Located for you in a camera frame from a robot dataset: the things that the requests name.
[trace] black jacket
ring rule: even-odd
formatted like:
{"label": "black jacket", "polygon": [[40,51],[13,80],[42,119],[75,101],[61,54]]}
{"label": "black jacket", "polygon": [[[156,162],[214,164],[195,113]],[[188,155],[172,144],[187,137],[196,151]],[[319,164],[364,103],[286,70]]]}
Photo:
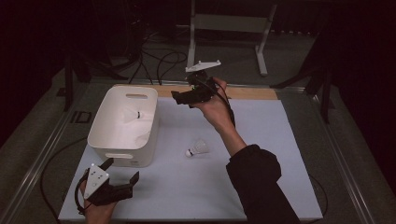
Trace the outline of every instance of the black jacket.
{"label": "black jacket", "polygon": [[276,156],[251,145],[230,158],[227,172],[249,223],[300,223],[276,181],[281,177]]}

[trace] small white object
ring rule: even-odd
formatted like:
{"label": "small white object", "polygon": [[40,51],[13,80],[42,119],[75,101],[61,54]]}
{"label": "small white object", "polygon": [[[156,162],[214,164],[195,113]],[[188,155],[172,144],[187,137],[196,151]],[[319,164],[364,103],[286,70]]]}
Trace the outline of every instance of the small white object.
{"label": "small white object", "polygon": [[145,167],[157,145],[158,92],[152,88],[114,86],[106,93],[88,135],[99,157],[114,166]]}
{"label": "small white object", "polygon": [[107,180],[108,173],[102,170],[99,166],[92,164],[90,172],[88,173],[87,187],[84,191],[84,199],[91,197]]}
{"label": "small white object", "polygon": [[186,151],[186,156],[191,157],[195,154],[201,154],[209,152],[209,147],[204,140],[198,139],[191,148]]}
{"label": "small white object", "polygon": [[198,64],[192,66],[192,67],[186,67],[186,72],[196,72],[200,70],[204,70],[206,68],[214,67],[221,65],[221,62],[217,60],[214,63],[202,63],[201,61],[198,62]]}

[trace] white table surface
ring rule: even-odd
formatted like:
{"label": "white table surface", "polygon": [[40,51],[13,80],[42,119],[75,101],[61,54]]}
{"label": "white table surface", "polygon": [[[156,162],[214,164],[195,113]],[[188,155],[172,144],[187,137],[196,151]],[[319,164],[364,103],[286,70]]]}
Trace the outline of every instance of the white table surface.
{"label": "white table surface", "polygon": [[[247,144],[258,144],[276,154],[282,168],[278,184],[299,219],[322,218],[300,150],[283,105],[278,100],[230,100],[236,128]],[[128,183],[140,172],[134,197],[120,201],[113,218],[120,220],[186,221],[245,220],[242,205],[225,166],[229,154],[201,111],[159,98],[160,129],[151,165],[145,168],[110,167],[110,184]],[[185,156],[198,138],[209,153]],[[60,220],[83,220],[74,190],[84,170],[103,161],[86,146],[59,215]]]}

